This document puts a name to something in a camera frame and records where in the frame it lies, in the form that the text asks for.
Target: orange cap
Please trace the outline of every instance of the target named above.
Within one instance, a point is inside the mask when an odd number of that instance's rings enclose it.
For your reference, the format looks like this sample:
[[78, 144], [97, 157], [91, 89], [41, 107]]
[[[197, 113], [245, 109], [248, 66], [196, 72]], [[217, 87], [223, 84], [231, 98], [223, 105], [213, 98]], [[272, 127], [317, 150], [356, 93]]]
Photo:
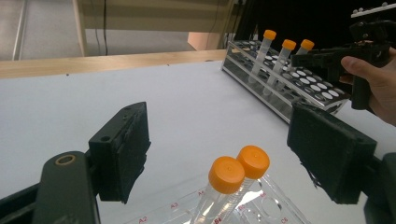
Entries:
[[308, 39], [304, 39], [303, 42], [301, 42], [301, 47], [303, 47], [307, 50], [311, 50], [314, 46], [315, 46], [315, 43]]
[[265, 30], [264, 31], [264, 38], [274, 40], [276, 37], [276, 32], [272, 30]]
[[245, 179], [242, 164], [232, 157], [217, 158], [209, 171], [209, 183], [223, 194], [235, 193]]
[[283, 41], [282, 47], [285, 49], [294, 50], [294, 48], [296, 47], [296, 42], [294, 42], [292, 40], [285, 39]]
[[250, 179], [259, 179], [270, 166], [270, 158], [259, 147], [246, 146], [236, 157], [245, 169], [245, 176]]

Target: transparent tube rack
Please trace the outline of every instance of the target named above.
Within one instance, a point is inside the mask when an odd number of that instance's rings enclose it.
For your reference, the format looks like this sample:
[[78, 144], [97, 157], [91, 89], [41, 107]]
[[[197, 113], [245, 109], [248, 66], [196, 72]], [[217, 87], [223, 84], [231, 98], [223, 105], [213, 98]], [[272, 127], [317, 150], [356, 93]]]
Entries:
[[[204, 193], [205, 188], [198, 189], [126, 224], [190, 224], [192, 213]], [[213, 223], [311, 224], [269, 175], [264, 175], [250, 187], [226, 222], [215, 220]]]
[[[273, 71], [278, 52], [269, 49], [264, 62], [256, 61], [260, 41], [234, 41], [229, 42], [227, 55], [221, 69], [235, 78], [247, 90], [274, 110], [287, 123], [290, 122], [292, 104], [298, 101], [315, 105], [331, 114], [336, 114], [349, 99], [349, 94], [335, 88], [331, 83], [310, 70], [297, 67], [289, 68], [290, 60], [286, 62], [281, 72]], [[254, 64], [259, 64], [261, 69], [256, 76], [251, 73]], [[274, 76], [276, 81], [269, 85], [269, 76]], [[263, 90], [271, 91], [264, 95]]]

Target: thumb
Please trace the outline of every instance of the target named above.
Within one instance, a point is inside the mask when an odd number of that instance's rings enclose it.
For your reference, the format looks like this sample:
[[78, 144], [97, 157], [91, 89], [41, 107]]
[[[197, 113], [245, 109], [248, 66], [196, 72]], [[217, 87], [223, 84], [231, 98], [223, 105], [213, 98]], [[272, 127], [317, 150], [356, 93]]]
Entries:
[[341, 65], [343, 65], [348, 73], [365, 78], [369, 82], [379, 73], [379, 68], [372, 66], [364, 60], [350, 56], [344, 57], [341, 60]]

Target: human hand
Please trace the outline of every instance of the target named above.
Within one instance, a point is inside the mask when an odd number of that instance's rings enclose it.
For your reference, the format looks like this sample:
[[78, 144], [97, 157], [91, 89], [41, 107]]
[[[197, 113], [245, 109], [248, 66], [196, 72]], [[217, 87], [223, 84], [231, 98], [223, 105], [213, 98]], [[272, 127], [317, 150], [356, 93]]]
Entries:
[[[349, 74], [369, 82], [372, 91], [369, 106], [379, 118], [396, 126], [396, 49], [389, 49], [389, 63], [381, 68], [350, 56], [344, 57], [341, 65]], [[340, 81], [352, 83], [352, 77], [343, 76]]]

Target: test tube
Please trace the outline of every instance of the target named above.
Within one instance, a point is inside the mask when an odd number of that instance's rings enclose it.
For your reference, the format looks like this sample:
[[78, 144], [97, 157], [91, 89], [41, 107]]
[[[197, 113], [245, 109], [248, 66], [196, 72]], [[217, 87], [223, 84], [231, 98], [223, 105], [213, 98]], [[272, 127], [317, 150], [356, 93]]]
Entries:
[[227, 218], [233, 212], [235, 207], [241, 203], [243, 197], [250, 189], [251, 185], [261, 178], [270, 166], [270, 159], [260, 147], [256, 146], [245, 146], [243, 147], [236, 159], [241, 162], [245, 170], [245, 179], [241, 185], [241, 188], [233, 196], [233, 206], [230, 206], [227, 211], [219, 216], [225, 220], [224, 223], [228, 223]]
[[220, 223], [222, 219], [219, 214], [233, 206], [233, 196], [241, 188], [245, 169], [232, 157], [220, 157], [213, 162], [208, 177], [209, 183], [190, 224]]
[[[265, 30], [263, 35], [262, 44], [260, 45], [259, 52], [257, 53], [256, 60], [260, 63], [264, 62], [265, 56], [267, 55], [268, 49], [271, 46], [272, 41], [276, 37], [276, 32], [272, 30]], [[251, 69], [251, 73], [257, 76], [262, 67], [258, 63], [254, 63], [253, 68]], [[249, 83], [255, 83], [256, 79], [254, 77], [248, 77]]]
[[[282, 44], [282, 50], [280, 51], [278, 58], [276, 60], [276, 63], [274, 65], [273, 71], [276, 73], [280, 73], [280, 71], [283, 69], [283, 66], [285, 65], [287, 59], [289, 58], [291, 51], [294, 50], [296, 47], [296, 42], [292, 40], [285, 39]], [[270, 76], [267, 80], [268, 85], [273, 85], [276, 80], [275, 76]], [[268, 88], [264, 88], [264, 91], [262, 92], [264, 95], [270, 95], [271, 91], [268, 90]]]
[[[300, 48], [297, 50], [296, 54], [306, 54], [314, 46], [315, 46], [314, 42], [312, 42], [312, 41], [310, 41], [308, 39], [304, 39], [301, 42]], [[294, 67], [292, 67], [291, 64], [289, 64], [288, 70], [292, 72], [294, 70]]]

